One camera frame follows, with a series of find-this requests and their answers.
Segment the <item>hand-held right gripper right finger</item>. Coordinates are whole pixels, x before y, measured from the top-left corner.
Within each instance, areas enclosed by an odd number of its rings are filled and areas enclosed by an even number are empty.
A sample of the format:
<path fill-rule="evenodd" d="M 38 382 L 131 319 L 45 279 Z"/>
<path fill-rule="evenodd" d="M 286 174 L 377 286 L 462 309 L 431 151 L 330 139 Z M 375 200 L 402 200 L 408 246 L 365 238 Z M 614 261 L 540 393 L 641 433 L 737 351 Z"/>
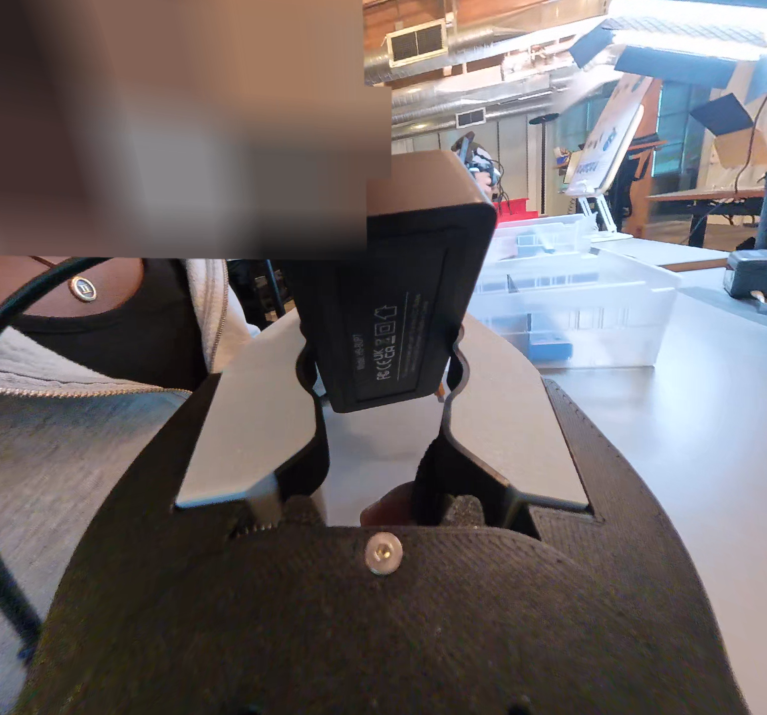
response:
<path fill-rule="evenodd" d="M 511 526 L 523 506 L 587 512 L 587 492 L 535 366 L 466 314 L 450 371 L 438 488 L 478 499 L 490 526 Z"/>

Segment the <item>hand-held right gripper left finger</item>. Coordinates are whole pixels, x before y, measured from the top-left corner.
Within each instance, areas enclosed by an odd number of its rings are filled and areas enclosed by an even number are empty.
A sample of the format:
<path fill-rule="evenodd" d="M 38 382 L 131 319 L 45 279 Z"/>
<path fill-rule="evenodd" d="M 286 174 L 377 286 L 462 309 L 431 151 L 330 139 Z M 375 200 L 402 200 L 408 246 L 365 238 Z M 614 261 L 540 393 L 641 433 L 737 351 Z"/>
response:
<path fill-rule="evenodd" d="M 246 502 L 261 527 L 308 497 L 327 520 L 327 430 L 317 368 L 296 309 L 247 344 L 223 370 L 179 489 L 177 506 Z"/>

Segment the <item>black usb hub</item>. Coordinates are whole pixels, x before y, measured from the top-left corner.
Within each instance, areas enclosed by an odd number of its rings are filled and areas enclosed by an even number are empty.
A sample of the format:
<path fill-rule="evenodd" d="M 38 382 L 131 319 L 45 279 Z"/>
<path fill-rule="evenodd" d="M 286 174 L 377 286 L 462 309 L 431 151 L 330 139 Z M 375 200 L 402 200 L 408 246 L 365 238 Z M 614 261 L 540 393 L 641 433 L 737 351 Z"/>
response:
<path fill-rule="evenodd" d="M 393 156 L 367 204 L 365 245 L 281 265 L 337 413 L 437 390 L 497 219 L 451 151 Z"/>

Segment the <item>person's right hand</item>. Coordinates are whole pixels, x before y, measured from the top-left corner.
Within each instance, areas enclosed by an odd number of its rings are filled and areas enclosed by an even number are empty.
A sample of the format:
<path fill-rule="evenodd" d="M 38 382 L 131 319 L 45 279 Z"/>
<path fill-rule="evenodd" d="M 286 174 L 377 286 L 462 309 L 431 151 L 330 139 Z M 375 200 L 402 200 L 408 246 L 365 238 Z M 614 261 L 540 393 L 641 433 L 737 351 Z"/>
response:
<path fill-rule="evenodd" d="M 412 526 L 413 486 L 410 481 L 395 487 L 360 513 L 361 527 Z"/>

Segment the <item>small blue box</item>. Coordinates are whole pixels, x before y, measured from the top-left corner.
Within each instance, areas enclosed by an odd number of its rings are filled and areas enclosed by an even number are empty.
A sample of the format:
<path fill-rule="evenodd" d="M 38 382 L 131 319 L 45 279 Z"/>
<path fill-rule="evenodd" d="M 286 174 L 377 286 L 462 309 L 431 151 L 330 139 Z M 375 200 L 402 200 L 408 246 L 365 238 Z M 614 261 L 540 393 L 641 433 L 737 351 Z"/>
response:
<path fill-rule="evenodd" d="M 525 354 L 536 365 L 563 365 L 573 355 L 573 344 L 561 333 L 531 332 Z"/>

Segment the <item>person's black shirt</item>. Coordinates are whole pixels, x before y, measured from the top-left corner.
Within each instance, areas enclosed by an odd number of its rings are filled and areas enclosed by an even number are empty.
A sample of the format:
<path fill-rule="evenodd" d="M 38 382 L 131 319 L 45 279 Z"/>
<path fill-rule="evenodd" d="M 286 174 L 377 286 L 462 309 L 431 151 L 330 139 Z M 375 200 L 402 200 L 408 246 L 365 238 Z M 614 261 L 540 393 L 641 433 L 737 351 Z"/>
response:
<path fill-rule="evenodd" d="M 100 375 L 193 391 L 208 369 L 187 272 L 178 259 L 143 260 L 143 280 L 121 307 L 92 316 L 23 315 L 34 342 Z"/>

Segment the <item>clear plastic storage bin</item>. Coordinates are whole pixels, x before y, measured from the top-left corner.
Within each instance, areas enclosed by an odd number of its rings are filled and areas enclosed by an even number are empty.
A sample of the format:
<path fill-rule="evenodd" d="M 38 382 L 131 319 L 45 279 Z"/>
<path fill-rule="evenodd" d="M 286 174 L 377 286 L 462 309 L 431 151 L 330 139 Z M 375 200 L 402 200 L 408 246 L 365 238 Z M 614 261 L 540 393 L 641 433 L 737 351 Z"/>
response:
<path fill-rule="evenodd" d="M 495 229 L 485 261 L 588 252 L 597 231 L 594 213 L 502 222 Z"/>
<path fill-rule="evenodd" d="M 526 356 L 531 332 L 573 355 L 539 370 L 654 366 L 680 276 L 610 251 L 502 260 L 483 268 L 467 312 Z"/>

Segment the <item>red plastic bin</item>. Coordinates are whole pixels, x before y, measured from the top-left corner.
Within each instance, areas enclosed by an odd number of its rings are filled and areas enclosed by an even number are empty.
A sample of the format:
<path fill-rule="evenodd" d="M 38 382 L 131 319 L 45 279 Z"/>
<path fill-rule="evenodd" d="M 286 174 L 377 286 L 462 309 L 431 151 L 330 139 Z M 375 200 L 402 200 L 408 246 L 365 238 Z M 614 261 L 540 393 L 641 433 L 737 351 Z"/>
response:
<path fill-rule="evenodd" d="M 511 227 L 514 223 L 535 220 L 539 212 L 529 208 L 530 199 L 505 199 L 494 202 L 496 211 L 496 227 Z"/>

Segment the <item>white sheet stand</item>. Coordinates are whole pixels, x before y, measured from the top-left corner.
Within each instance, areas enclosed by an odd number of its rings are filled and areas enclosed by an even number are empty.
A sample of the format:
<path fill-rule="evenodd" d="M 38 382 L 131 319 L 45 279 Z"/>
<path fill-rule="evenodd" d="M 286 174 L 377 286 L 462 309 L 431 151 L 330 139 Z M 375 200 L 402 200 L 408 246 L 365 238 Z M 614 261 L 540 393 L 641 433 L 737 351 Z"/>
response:
<path fill-rule="evenodd" d="M 600 193 L 590 197 L 578 196 L 574 198 L 574 201 L 577 203 L 580 212 L 587 219 L 592 220 L 596 228 L 590 233 L 590 242 L 593 246 L 634 238 L 627 232 L 619 231 L 604 194 Z"/>

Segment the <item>grey desktop device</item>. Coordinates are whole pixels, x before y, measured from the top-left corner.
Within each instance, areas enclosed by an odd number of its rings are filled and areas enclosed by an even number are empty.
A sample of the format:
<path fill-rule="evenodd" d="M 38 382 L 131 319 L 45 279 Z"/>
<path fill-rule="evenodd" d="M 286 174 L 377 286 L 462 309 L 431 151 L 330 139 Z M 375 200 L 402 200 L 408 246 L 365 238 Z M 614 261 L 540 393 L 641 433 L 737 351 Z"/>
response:
<path fill-rule="evenodd" d="M 766 314 L 766 250 L 736 250 L 726 260 L 723 288 Z"/>

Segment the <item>printed instruction sheet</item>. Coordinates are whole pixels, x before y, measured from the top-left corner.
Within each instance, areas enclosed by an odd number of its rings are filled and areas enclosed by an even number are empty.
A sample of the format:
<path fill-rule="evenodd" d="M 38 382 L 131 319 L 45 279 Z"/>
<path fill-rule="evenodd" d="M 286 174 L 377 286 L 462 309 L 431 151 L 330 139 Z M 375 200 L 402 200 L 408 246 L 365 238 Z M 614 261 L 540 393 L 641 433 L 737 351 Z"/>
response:
<path fill-rule="evenodd" d="M 578 157 L 564 194 L 570 198 L 606 193 L 625 157 L 644 115 L 643 99 L 653 83 L 649 76 L 624 74 L 610 98 L 583 151 Z"/>

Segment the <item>wooden table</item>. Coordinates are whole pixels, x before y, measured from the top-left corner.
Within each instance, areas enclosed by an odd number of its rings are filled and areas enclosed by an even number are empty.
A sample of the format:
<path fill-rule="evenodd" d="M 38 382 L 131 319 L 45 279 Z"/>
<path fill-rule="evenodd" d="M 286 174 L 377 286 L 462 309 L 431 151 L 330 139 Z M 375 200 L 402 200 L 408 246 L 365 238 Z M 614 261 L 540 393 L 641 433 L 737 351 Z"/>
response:
<path fill-rule="evenodd" d="M 738 190 L 659 193 L 647 197 L 647 202 L 652 213 L 687 218 L 690 222 L 684 244 L 702 248 L 711 216 L 750 216 L 760 227 L 765 216 L 764 198 L 762 188 L 744 187 Z"/>

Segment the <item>overhead light panel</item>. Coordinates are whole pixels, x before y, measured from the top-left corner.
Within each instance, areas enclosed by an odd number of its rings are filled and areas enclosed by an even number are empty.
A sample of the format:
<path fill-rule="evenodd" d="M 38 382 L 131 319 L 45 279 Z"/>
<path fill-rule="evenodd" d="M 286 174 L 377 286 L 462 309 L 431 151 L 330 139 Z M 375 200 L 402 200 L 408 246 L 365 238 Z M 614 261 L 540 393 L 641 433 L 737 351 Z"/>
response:
<path fill-rule="evenodd" d="M 724 88 L 765 61 L 766 0 L 611 0 L 569 54 L 582 70 L 608 55 L 623 74 Z"/>

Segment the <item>silver duct with vent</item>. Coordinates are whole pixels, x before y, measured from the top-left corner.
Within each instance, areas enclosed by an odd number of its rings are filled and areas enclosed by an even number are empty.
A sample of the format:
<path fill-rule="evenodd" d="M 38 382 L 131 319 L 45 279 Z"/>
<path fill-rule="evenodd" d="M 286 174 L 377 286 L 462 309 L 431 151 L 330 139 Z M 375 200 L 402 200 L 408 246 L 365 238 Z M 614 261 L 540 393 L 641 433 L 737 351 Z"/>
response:
<path fill-rule="evenodd" d="M 492 58 L 511 49 L 521 30 L 500 25 L 457 29 L 445 19 L 423 23 L 384 37 L 364 58 L 365 85 L 399 81 L 447 67 Z"/>
<path fill-rule="evenodd" d="M 393 107 L 391 123 L 393 127 L 400 127 L 438 116 L 455 116 L 488 105 L 505 104 L 549 95 L 551 90 L 552 84 L 547 77 L 534 79 L 529 83 L 504 83 L 493 87 L 484 87 L 463 95 L 447 95 L 437 99 L 433 104 Z"/>

